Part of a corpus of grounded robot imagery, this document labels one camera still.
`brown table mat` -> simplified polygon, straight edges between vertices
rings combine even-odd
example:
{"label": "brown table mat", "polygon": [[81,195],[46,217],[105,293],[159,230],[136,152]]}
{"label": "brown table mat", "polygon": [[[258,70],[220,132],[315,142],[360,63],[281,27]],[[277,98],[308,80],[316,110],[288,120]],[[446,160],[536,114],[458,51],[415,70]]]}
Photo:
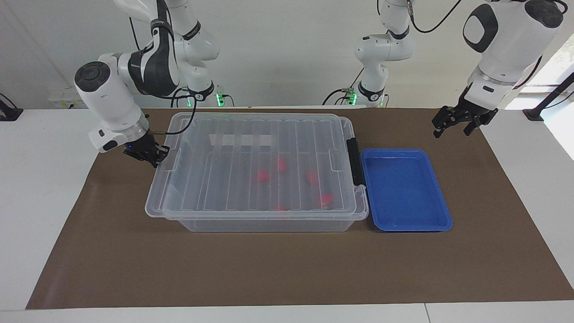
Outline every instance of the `brown table mat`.
{"label": "brown table mat", "polygon": [[[159,130],[177,110],[147,112]],[[95,160],[27,308],[574,299],[480,131],[436,140],[435,110],[307,112],[351,119],[361,149],[426,151],[453,228],[383,233],[369,217],[345,233],[190,233],[145,214],[154,169],[116,149]]]}

